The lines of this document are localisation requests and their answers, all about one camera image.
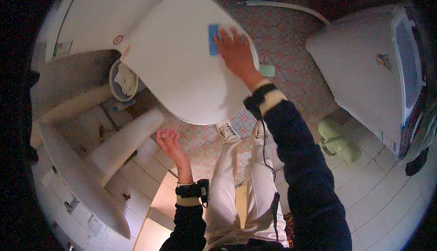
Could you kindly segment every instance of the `toilet seat lid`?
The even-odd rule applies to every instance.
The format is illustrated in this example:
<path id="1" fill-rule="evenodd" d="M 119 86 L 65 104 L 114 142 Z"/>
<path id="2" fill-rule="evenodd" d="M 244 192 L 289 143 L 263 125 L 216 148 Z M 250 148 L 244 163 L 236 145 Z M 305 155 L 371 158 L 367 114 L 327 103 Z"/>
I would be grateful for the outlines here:
<path id="1" fill-rule="evenodd" d="M 121 61 L 176 117 L 197 125 L 225 120 L 250 95 L 244 83 L 210 56 L 208 26 L 234 26 L 247 33 L 212 0 L 163 0 L 141 21 Z M 257 51 L 249 38 L 254 65 Z"/>

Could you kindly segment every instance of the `drain pipe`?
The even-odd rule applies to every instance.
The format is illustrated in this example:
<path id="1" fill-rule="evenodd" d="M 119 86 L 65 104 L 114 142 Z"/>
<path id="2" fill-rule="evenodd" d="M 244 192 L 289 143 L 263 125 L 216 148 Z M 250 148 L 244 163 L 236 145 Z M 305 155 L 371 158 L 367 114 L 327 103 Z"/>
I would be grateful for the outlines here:
<path id="1" fill-rule="evenodd" d="M 291 8 L 294 10 L 300 10 L 317 17 L 323 23 L 325 23 L 325 25 L 331 24 L 331 22 L 329 22 L 325 17 L 323 17 L 323 15 L 321 15 L 317 11 L 300 5 L 281 3 L 281 2 L 270 2 L 270 1 L 244 1 L 244 2 L 239 2 L 238 4 L 242 4 L 242 3 L 246 3 L 246 6 L 269 6 L 269 7 Z"/>

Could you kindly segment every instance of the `black sleeve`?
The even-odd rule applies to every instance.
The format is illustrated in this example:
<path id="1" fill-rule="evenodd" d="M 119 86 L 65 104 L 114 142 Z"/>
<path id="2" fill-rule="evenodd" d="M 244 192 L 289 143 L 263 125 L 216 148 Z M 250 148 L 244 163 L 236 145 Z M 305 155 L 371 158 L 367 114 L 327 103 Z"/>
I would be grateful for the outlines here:
<path id="1" fill-rule="evenodd" d="M 206 223 L 202 219 L 203 208 L 176 204 L 174 232 L 170 234 L 160 251 L 201 251 L 205 248 Z"/>
<path id="2" fill-rule="evenodd" d="M 283 100 L 264 120 L 285 164 L 296 249 L 352 250 L 346 212 L 334 192 L 334 177 L 294 104 Z"/>

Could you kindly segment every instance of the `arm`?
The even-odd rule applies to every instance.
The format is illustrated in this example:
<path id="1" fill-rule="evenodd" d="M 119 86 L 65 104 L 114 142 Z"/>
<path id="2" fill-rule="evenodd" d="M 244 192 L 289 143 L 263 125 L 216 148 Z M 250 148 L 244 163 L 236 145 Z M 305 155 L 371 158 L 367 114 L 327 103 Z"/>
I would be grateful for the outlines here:
<path id="1" fill-rule="evenodd" d="M 191 161 L 187 153 L 179 147 L 179 134 L 167 128 L 165 133 L 158 130 L 157 143 L 178 167 L 178 186 L 193 183 Z M 206 223 L 202 219 L 203 208 L 198 198 L 182 198 L 177 195 L 174 231 L 170 234 L 160 251 L 203 250 Z"/>
<path id="2" fill-rule="evenodd" d="M 232 32 L 234 38 L 239 38 L 236 30 Z M 234 41 L 223 30 L 220 35 L 223 41 L 215 41 L 227 67 L 252 92 L 271 83 L 255 69 L 247 38 Z M 334 192 L 333 175 L 294 104 L 279 90 L 273 90 L 264 96 L 259 110 L 285 164 L 285 178 L 290 185 L 288 203 L 295 221 L 295 247 L 352 250 L 346 213 Z"/>

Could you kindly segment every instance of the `right hand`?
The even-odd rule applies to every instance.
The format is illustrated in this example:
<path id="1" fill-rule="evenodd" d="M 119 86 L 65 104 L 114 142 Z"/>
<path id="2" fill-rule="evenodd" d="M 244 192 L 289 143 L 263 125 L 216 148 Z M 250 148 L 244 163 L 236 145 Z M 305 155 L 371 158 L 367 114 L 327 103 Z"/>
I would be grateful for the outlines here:
<path id="1" fill-rule="evenodd" d="M 172 128 L 168 127 L 165 132 L 158 129 L 156 143 L 158 143 L 162 151 L 171 158 L 178 169 L 187 168 L 191 170 L 190 157 L 179 146 L 179 134 L 176 129 L 172 130 Z"/>
<path id="2" fill-rule="evenodd" d="M 241 38 L 235 28 L 230 30 L 233 39 L 228 36 L 225 29 L 220 28 L 218 33 L 222 40 L 218 36 L 214 36 L 214 42 L 221 57 L 225 60 L 226 66 L 252 91 L 264 77 L 254 66 L 247 36 L 243 34 L 241 35 L 243 38 Z"/>

